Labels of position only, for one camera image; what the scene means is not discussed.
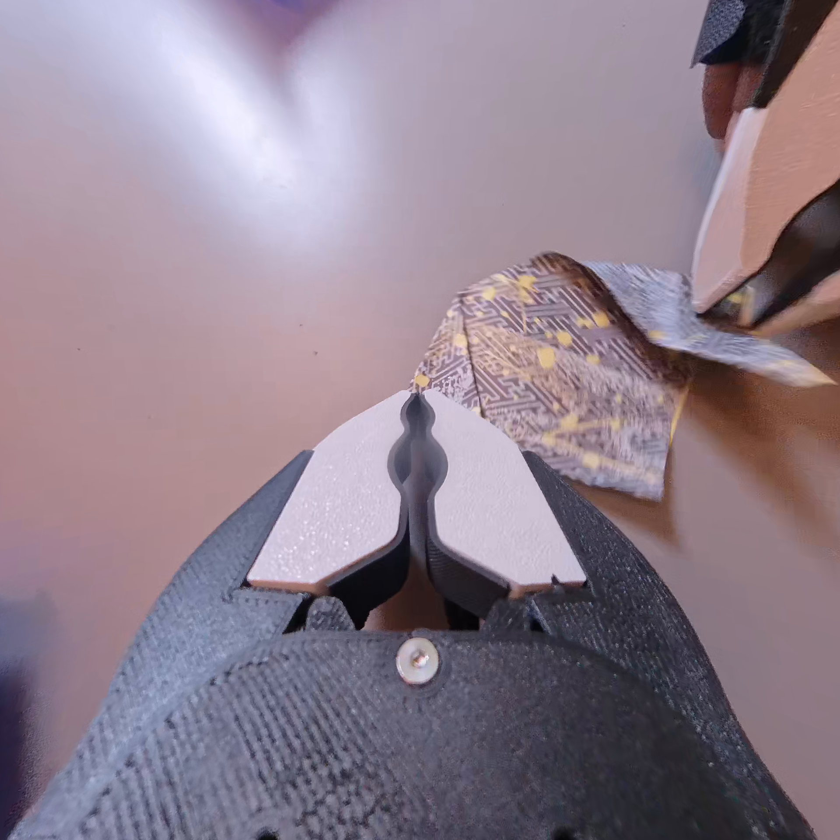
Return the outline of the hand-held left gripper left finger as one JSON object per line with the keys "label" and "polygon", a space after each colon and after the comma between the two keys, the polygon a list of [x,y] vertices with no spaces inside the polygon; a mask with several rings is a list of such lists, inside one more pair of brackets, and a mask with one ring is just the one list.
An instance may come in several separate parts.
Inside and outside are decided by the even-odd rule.
{"label": "hand-held left gripper left finger", "polygon": [[248,570],[251,588],[331,596],[357,628],[403,588],[411,564],[412,399],[397,392],[311,451]]}

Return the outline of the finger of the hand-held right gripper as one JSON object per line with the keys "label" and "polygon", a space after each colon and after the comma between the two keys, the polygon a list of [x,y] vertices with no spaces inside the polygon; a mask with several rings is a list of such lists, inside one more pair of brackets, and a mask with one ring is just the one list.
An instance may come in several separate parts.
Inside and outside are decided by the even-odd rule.
{"label": "finger of the hand-held right gripper", "polygon": [[838,271],[838,16],[767,107],[730,121],[691,264],[697,312],[745,290],[741,316],[774,316]]}
{"label": "finger of the hand-held right gripper", "polygon": [[768,339],[839,317],[839,271],[820,281],[803,298],[751,329]]}

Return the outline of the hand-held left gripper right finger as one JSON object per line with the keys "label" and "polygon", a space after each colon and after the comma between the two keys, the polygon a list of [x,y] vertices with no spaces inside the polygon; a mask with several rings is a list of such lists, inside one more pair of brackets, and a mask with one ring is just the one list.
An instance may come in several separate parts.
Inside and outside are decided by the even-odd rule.
{"label": "hand-held left gripper right finger", "polygon": [[421,394],[427,572],[450,611],[488,618],[495,604],[587,575],[519,446],[437,391]]}

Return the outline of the yellow backed black patterned paper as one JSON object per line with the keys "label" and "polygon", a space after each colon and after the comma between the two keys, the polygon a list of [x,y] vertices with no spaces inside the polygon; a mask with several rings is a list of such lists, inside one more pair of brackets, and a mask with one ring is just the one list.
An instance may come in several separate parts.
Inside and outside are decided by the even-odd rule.
{"label": "yellow backed black patterned paper", "polygon": [[680,273],[543,253],[455,295],[412,389],[443,393],[565,478],[659,501],[696,362],[802,389],[834,384],[691,303]]}

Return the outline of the person's right hand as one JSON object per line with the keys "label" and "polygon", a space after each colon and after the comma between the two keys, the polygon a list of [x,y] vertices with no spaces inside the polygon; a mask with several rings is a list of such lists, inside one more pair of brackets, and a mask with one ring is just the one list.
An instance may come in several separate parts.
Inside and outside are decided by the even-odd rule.
{"label": "person's right hand", "polygon": [[733,61],[705,65],[701,88],[703,119],[721,150],[732,117],[747,108],[763,75],[761,64]]}

